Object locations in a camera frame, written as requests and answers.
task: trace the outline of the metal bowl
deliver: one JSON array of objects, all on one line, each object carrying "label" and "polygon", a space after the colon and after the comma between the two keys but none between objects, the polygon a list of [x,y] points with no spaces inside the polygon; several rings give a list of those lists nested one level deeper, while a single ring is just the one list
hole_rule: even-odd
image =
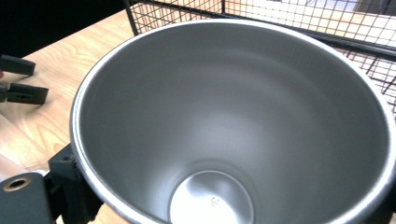
[{"label": "metal bowl", "polygon": [[141,223],[357,223],[389,191],[395,125],[335,50],[252,21],[179,23],[110,51],[82,82],[74,153]]}]

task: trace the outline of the dark floor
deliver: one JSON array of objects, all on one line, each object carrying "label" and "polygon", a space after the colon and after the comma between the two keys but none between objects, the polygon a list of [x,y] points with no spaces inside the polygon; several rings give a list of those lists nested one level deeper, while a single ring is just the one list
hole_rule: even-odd
[{"label": "dark floor", "polygon": [[122,0],[0,0],[0,55],[23,57],[121,10]]}]

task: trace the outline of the wooden table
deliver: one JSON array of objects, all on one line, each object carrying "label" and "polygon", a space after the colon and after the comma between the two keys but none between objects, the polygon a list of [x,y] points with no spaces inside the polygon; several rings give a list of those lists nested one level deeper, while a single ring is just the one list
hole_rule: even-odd
[{"label": "wooden table", "polygon": [[[1,83],[49,88],[42,106],[0,104],[0,154],[23,167],[47,161],[70,143],[69,116],[78,86],[106,53],[133,36],[125,11],[25,57],[35,74],[5,73]],[[102,206],[93,223],[127,223]]]}]

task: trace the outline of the black wire mesh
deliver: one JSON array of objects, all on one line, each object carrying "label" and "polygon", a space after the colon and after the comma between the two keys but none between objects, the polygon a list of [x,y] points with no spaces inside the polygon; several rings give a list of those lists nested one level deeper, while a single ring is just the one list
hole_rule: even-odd
[{"label": "black wire mesh", "polygon": [[170,23],[211,18],[269,22],[311,35],[360,67],[396,118],[396,0],[125,1],[136,35]]}]

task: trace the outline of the shiny circular base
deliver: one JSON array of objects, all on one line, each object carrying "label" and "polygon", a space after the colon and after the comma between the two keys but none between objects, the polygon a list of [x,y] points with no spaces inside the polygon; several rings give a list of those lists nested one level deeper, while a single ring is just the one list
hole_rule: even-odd
[{"label": "shiny circular base", "polygon": [[247,191],[224,173],[204,171],[186,178],[170,204],[172,223],[253,223]]}]

